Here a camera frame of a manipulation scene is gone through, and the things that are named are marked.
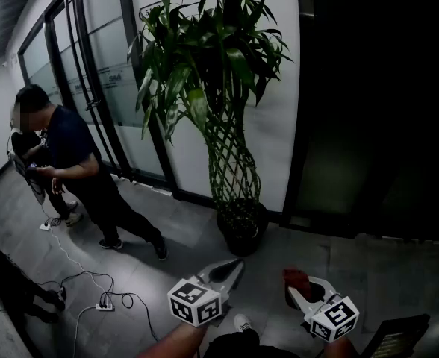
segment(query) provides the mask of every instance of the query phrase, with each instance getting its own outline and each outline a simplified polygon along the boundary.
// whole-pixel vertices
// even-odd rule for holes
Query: power strip
[[[113,304],[105,304],[104,307],[100,307],[100,304],[95,305],[95,308],[100,312],[114,312],[115,307]]]

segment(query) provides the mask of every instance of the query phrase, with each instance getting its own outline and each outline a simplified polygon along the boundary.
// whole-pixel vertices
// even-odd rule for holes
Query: potted plant
[[[266,85],[278,78],[281,60],[290,60],[282,54],[287,45],[277,29],[257,29],[261,16],[276,22],[264,0],[216,0],[211,9],[205,9],[207,0],[176,7],[161,1],[149,17],[140,14],[145,25],[134,40],[143,57],[136,104],[145,110],[143,134],[152,113],[170,142],[180,119],[196,126],[208,147],[218,226],[231,252],[246,256],[258,247],[268,221],[244,138],[244,110],[250,93],[258,105]],[[185,16],[192,5],[195,13]]]

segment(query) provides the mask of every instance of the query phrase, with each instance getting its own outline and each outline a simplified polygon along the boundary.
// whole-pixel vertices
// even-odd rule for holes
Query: white cable
[[[59,240],[59,238],[56,237],[56,236],[54,235],[54,230],[52,229],[52,227],[50,227],[50,234],[51,234],[55,239],[57,239],[58,246],[59,246],[59,248],[60,248],[63,252],[65,252],[65,255],[67,256],[67,259],[69,259],[69,260],[72,261],[73,263],[75,263],[75,264],[77,264],[78,266],[80,266],[80,269],[81,269],[82,271],[88,273],[88,275],[89,275],[90,278],[92,279],[93,283],[94,283],[95,285],[97,285],[97,286],[102,290],[102,293],[105,293],[106,290],[103,289],[99,284],[97,284],[97,283],[95,282],[95,280],[93,279],[92,274],[89,273],[88,271],[86,271],[86,270],[84,269],[84,267],[82,266],[82,264],[80,264],[78,261],[72,260],[72,259],[70,258],[68,252],[67,252],[65,249],[62,248],[62,245],[60,244],[60,240]]]
[[[76,348],[77,348],[77,333],[78,333],[78,322],[80,321],[80,316],[82,315],[82,313],[85,311],[85,310],[88,310],[88,309],[95,309],[95,307],[86,307],[85,309],[83,309],[81,312],[80,312],[80,314],[78,315],[78,318],[77,318],[77,326],[75,326],[75,338],[74,338],[74,340],[73,340],[73,358],[75,358],[75,350],[76,350]]]

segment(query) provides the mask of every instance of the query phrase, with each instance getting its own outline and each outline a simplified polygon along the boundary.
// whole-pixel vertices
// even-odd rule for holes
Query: sneaker
[[[69,214],[69,217],[65,219],[65,224],[67,227],[73,226],[75,223],[78,223],[80,220],[82,220],[82,214],[81,213],[73,213],[71,212]]]
[[[99,245],[103,248],[103,249],[122,249],[123,246],[123,241],[118,239],[118,241],[115,244],[108,244],[105,239],[102,239],[99,241]]]
[[[161,242],[158,244],[153,244],[155,247],[155,252],[160,261],[164,261],[168,258],[168,247],[166,246],[165,239],[162,237]]]
[[[75,208],[78,206],[78,201],[71,201],[70,203],[67,203],[67,208],[70,212],[72,212]]]
[[[252,329],[251,321],[244,314],[237,314],[234,317],[234,327],[236,330],[242,333],[244,330]]]

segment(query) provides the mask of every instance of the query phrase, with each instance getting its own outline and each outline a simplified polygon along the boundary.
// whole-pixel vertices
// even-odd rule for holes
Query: fiducial marker cube
[[[349,297],[345,297],[330,307],[320,309],[311,317],[311,333],[333,342],[354,329],[359,311]]]
[[[176,318],[195,327],[222,314],[220,293],[185,279],[168,292],[168,302]]]

